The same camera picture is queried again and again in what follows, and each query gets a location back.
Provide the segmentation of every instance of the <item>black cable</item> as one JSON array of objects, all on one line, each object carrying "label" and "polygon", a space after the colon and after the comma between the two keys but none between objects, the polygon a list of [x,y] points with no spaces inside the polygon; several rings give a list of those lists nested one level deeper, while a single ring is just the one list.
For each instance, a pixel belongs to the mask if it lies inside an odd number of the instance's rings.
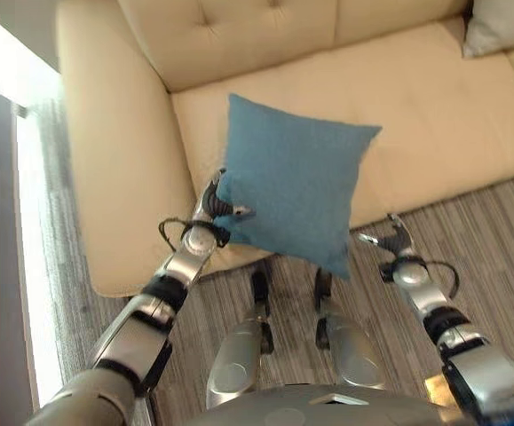
[{"label": "black cable", "polygon": [[180,219],[179,217],[168,217],[161,221],[158,224],[158,232],[164,238],[164,241],[166,241],[166,244],[168,244],[171,248],[171,251],[176,251],[176,248],[170,241],[170,237],[166,234],[166,224],[182,224],[184,228],[187,226],[187,222],[185,220]]},{"label": "black cable", "polygon": [[170,246],[171,251],[173,252],[176,251],[176,248],[171,243],[170,237],[166,233],[166,224],[182,224],[184,226],[184,230],[182,231],[181,238],[184,238],[184,235],[187,233],[187,231],[192,229],[194,226],[202,226],[213,233],[213,236],[217,241],[217,246],[220,248],[223,248],[227,242],[229,242],[229,238],[231,236],[231,234],[225,228],[215,226],[209,222],[204,222],[202,220],[182,220],[179,217],[168,217],[161,221],[160,224],[158,224],[158,232],[162,238],[164,238],[164,241],[166,241],[166,244]]},{"label": "black cable", "polygon": [[452,284],[452,288],[450,288],[450,293],[448,294],[448,297],[454,299],[458,294],[458,290],[460,289],[460,275],[458,274],[458,271],[448,262],[443,262],[441,260],[430,260],[426,262],[426,264],[437,264],[439,266],[445,266],[454,273],[454,284]]}]

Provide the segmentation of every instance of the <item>black joint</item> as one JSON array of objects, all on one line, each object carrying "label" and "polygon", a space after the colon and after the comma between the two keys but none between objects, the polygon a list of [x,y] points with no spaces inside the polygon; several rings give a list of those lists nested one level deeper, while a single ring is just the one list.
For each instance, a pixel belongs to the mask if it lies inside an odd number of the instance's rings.
[{"label": "black joint", "polygon": [[316,325],[316,347],[321,351],[329,350],[328,320],[326,318],[318,319],[318,324]]},{"label": "black joint", "polygon": [[471,339],[467,342],[460,343],[454,348],[448,348],[445,343],[441,343],[438,347],[440,352],[440,357],[442,361],[447,362],[454,355],[458,355],[459,353],[470,351],[474,348],[478,348],[479,346],[483,346],[486,344],[486,341],[480,337],[476,337],[475,339]]},{"label": "black joint", "polygon": [[454,396],[455,402],[462,411],[472,415],[478,422],[483,419],[478,401],[455,365],[447,362],[442,367],[442,374],[448,382],[448,387]]},{"label": "black joint", "polygon": [[381,274],[381,280],[383,280],[383,282],[392,282],[392,264],[380,264],[379,273]]},{"label": "black joint", "polygon": [[119,375],[124,376],[126,380],[132,384],[132,389],[134,390],[134,394],[136,396],[139,396],[140,394],[140,379],[138,378],[137,374],[134,373],[131,369],[124,366],[120,362],[113,361],[111,359],[101,359],[95,368],[104,368],[106,370],[114,371],[115,373],[118,373]]},{"label": "black joint", "polygon": [[186,300],[187,288],[180,280],[169,275],[156,275],[142,289],[142,293],[159,298],[171,306],[175,313],[178,313]]},{"label": "black joint", "polygon": [[166,364],[168,363],[168,359],[170,359],[170,355],[172,353],[172,345],[170,342],[166,342],[162,347],[162,350],[156,357],[156,361],[148,371],[148,374],[140,384],[138,388],[137,396],[139,398],[144,397],[150,390],[156,387],[158,382],[160,381],[160,377],[162,377],[162,373],[164,368],[166,368]]},{"label": "black joint", "polygon": [[451,306],[440,306],[424,318],[424,329],[434,344],[438,342],[440,336],[448,329],[462,324],[469,324],[467,319],[460,311]]}]

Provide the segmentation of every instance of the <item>sofa backrest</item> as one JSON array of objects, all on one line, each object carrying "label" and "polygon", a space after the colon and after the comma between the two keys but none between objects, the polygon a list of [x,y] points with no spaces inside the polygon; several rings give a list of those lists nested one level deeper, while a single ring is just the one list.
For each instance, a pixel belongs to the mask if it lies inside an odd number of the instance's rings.
[{"label": "sofa backrest", "polygon": [[170,91],[461,12],[466,0],[119,0]]}]

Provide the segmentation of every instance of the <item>floor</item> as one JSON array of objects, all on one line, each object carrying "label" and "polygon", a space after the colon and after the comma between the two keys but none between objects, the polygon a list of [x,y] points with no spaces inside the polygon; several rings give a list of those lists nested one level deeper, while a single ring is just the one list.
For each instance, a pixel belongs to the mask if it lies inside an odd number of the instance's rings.
[{"label": "floor", "polygon": [[[405,214],[403,219],[426,259],[446,260],[458,269],[458,307],[514,359],[514,179]],[[388,224],[379,223],[361,231],[381,234],[388,229]],[[380,281],[377,264],[388,259],[384,252],[353,238],[351,242],[352,279],[336,280],[334,296],[372,337],[384,360],[389,388],[424,397],[424,379],[441,367],[435,348],[396,288]],[[172,332],[172,358],[154,392],[157,424],[182,424],[204,410],[212,361],[227,330],[249,308],[249,276],[257,268],[265,269],[271,279],[275,340],[274,354],[262,361],[261,386],[334,381],[328,354],[314,345],[315,268],[302,260],[273,256],[215,274],[191,291]],[[431,273],[447,292],[449,272]]]}]

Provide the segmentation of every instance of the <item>robot forearm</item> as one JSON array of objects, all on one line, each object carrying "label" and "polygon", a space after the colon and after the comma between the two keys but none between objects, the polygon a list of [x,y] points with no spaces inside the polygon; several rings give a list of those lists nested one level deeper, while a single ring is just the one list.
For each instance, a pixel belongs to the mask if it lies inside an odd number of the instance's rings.
[{"label": "robot forearm", "polygon": [[222,173],[211,179],[178,250],[97,341],[89,369],[67,383],[28,425],[131,423],[135,398],[158,383],[171,355],[168,335],[174,319],[217,246],[210,230],[213,218],[249,211],[217,199]]},{"label": "robot forearm", "polygon": [[390,215],[396,235],[360,240],[391,251],[395,260],[381,266],[385,281],[394,282],[436,345],[443,374],[460,408],[482,419],[514,411],[514,362],[491,344],[431,280],[412,237],[396,215]]}]

